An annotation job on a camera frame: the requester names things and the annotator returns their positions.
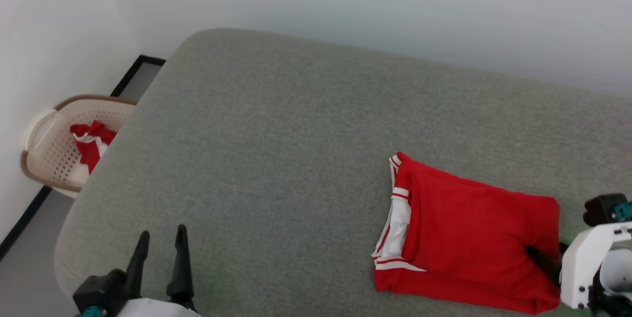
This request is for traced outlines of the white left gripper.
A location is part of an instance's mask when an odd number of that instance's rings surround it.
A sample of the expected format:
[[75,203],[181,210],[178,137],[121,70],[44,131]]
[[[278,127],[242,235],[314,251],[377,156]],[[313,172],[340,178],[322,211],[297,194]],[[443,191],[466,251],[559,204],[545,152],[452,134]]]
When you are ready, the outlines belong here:
[[129,301],[117,317],[200,317],[196,311],[188,309],[194,307],[194,286],[187,227],[183,224],[178,225],[174,244],[176,258],[172,279],[166,288],[171,303],[141,298],[144,263],[148,256],[150,240],[151,235],[147,230],[139,236],[126,269],[124,290]]

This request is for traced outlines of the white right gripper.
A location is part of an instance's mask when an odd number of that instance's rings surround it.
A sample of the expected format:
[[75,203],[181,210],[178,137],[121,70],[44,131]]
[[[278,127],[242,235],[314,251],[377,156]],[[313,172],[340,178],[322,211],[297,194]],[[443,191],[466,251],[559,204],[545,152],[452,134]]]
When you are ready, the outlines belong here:
[[528,257],[555,285],[561,301],[575,310],[632,310],[632,222],[607,223],[577,235],[570,247],[559,243],[559,257],[535,247]]

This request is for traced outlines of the red white-trimmed garment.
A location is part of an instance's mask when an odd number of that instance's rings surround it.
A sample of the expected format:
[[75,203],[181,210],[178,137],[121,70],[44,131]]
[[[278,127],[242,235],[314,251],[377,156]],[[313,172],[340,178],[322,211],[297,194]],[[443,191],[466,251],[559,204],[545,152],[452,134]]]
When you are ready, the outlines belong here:
[[378,292],[537,315],[560,291],[527,254],[558,260],[555,198],[516,193],[417,162],[389,159],[391,204],[372,252]]

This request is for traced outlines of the red garment in basket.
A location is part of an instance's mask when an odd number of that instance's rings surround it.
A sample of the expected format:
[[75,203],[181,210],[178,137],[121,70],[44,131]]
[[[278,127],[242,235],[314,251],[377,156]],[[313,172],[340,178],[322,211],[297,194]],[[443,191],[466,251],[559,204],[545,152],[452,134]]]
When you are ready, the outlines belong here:
[[80,162],[86,165],[90,174],[117,135],[117,132],[109,130],[104,123],[97,120],[89,125],[72,125],[70,133],[80,153]]

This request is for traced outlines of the beige perforated laundry basket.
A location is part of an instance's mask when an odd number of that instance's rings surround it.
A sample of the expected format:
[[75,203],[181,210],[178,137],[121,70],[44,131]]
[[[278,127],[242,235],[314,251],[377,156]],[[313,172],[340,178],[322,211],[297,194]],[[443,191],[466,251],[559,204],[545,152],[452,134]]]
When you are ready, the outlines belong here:
[[117,132],[135,110],[136,102],[111,96],[70,97],[34,121],[21,155],[27,177],[71,198],[77,198],[89,178],[88,164],[71,133],[72,125],[93,121]]

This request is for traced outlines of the black floor edge strip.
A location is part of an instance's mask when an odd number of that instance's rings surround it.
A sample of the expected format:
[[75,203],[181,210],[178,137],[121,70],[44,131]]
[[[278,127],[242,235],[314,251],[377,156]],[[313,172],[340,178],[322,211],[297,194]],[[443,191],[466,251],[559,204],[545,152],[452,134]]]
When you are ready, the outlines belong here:
[[[124,74],[113,92],[111,92],[110,96],[120,96],[144,64],[162,67],[165,63],[165,59],[141,54],[140,56],[138,56],[138,58],[136,58],[133,65],[131,65],[126,74]],[[26,227],[32,221],[32,219],[40,209],[41,205],[45,202],[46,198],[51,192],[51,187],[42,186],[38,194],[34,197],[32,202],[27,207],[25,213],[22,214],[18,222],[14,225],[13,229],[10,230],[6,238],[2,241],[2,243],[0,243],[0,262],[6,257],[10,249],[20,238],[21,234],[25,231]]]

